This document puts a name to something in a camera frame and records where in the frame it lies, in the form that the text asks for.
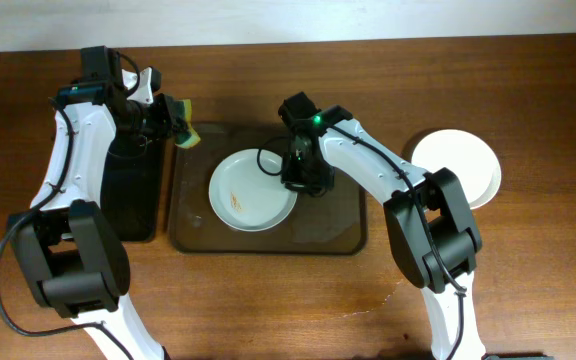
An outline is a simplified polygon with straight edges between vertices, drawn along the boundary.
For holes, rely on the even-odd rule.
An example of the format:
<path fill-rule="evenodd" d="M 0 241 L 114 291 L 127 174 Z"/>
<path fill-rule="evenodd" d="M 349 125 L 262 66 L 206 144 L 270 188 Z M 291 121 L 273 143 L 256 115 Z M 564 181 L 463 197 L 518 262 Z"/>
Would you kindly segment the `yellow green sponge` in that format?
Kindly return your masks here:
<path fill-rule="evenodd" d="M 175 145 L 181 149 L 190 149 L 199 144 L 201 138 L 192 127 L 192 103 L 183 99 L 176 103 L 178 110 L 179 130 L 175 138 Z"/>

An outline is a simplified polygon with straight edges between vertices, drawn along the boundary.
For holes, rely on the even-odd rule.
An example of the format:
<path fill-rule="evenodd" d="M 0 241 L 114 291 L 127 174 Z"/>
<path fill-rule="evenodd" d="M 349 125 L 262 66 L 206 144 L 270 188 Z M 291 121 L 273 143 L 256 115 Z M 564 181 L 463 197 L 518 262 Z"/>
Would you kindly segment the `grey-white plate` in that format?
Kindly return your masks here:
<path fill-rule="evenodd" d="M 227 226 L 260 232 L 279 225 L 296 205 L 298 195 L 280 181 L 279 155 L 256 148 L 235 152 L 213 171 L 209 203 Z"/>

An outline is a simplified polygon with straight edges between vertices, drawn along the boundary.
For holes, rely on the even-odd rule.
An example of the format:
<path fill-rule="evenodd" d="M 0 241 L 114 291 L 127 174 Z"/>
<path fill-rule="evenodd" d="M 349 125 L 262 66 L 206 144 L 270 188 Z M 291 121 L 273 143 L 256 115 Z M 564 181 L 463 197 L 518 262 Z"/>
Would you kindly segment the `pink-white plate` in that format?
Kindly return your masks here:
<path fill-rule="evenodd" d="M 489 203 L 502 182 L 500 161 L 478 136 L 443 129 L 424 136 L 413 148 L 411 162 L 428 171 L 448 168 L 459 179 L 471 210 Z"/>

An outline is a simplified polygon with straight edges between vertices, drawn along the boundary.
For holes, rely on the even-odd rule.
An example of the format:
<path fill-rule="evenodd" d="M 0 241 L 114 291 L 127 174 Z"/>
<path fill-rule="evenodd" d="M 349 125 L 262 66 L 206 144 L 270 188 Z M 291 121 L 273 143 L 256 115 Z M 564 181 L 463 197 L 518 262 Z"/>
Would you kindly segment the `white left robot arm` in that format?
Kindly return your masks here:
<path fill-rule="evenodd" d="M 128 295 L 128 256 L 101 208 L 106 158 L 122 126 L 149 140 L 181 136 L 184 148 L 200 140 L 190 125 L 190 102 L 159 93 L 159 78 L 149 67 L 58 92 L 44 181 L 29 210 L 11 218 L 0 244 L 0 261 L 5 246 L 13 246 L 35 301 L 72 319 L 70 330 L 87 330 L 109 359 L 169 356 Z"/>

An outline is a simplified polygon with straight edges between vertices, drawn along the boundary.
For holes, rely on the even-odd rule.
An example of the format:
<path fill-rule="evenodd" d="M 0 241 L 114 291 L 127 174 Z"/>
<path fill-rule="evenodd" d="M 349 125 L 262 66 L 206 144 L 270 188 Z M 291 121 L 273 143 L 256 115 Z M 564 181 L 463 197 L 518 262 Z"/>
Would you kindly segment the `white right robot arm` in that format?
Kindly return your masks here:
<path fill-rule="evenodd" d="M 471 290 L 482 239 L 457 176 L 405 161 L 340 106 L 282 105 L 278 115 L 290 138 L 283 182 L 324 192 L 340 170 L 360 185 L 383 208 L 399 271 L 422 293 L 433 357 L 484 358 Z"/>

